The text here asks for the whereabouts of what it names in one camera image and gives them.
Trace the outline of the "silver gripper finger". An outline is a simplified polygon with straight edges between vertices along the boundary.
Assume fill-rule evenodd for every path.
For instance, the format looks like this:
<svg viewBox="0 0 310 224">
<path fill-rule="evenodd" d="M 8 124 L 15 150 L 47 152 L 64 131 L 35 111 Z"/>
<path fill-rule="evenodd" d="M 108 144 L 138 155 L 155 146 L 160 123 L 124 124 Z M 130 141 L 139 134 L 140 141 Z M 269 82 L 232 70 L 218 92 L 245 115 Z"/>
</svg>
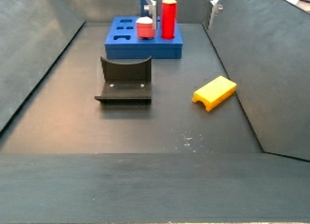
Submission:
<svg viewBox="0 0 310 224">
<path fill-rule="evenodd" d="M 148 3 L 148 6 L 146 7 L 148 9 L 148 17 L 152 19 L 152 29 L 158 29 L 158 4 L 155 0 L 146 0 Z"/>
<path fill-rule="evenodd" d="M 216 16 L 219 10 L 222 9 L 222 0 L 211 0 L 211 11 L 208 15 L 207 29 L 211 29 L 214 23 L 214 17 Z"/>
</svg>

